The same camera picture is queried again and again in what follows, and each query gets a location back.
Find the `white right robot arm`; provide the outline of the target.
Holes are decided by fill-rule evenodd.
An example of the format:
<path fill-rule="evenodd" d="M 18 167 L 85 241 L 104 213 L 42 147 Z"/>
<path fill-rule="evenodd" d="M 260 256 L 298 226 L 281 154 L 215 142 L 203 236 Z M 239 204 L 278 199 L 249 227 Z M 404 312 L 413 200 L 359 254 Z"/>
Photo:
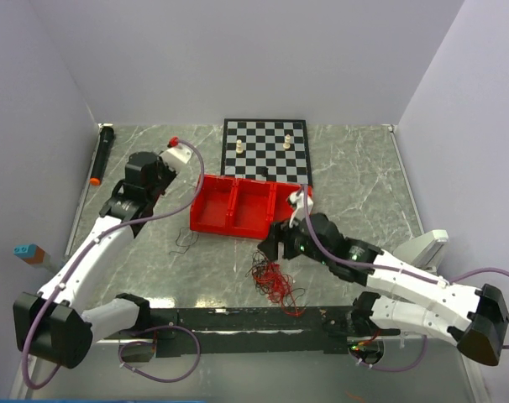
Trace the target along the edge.
<path fill-rule="evenodd" d="M 362 334 L 397 329 L 443 340 L 479 364 L 497 366 L 509 311 L 500 289 L 450 282 L 371 243 L 345 237 L 322 213 L 274 222 L 257 249 L 270 261 L 303 255 L 365 287 L 352 323 Z"/>

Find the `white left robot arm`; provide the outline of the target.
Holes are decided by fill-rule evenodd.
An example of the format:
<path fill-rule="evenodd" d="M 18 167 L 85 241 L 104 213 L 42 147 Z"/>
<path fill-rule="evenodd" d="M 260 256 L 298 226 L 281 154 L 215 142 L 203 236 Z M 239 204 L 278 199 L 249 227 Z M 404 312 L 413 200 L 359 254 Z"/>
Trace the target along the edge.
<path fill-rule="evenodd" d="M 25 358 L 73 369 L 94 343 L 116 332 L 134 338 L 148 333 L 152 318 L 145 298 L 123 293 L 92 309 L 86 308 L 87 300 L 107 266 L 154 216 L 155 204 L 191 157 L 181 144 L 160 154 L 129 156 L 123 179 L 77 251 L 52 280 L 13 303 L 16 341 Z"/>

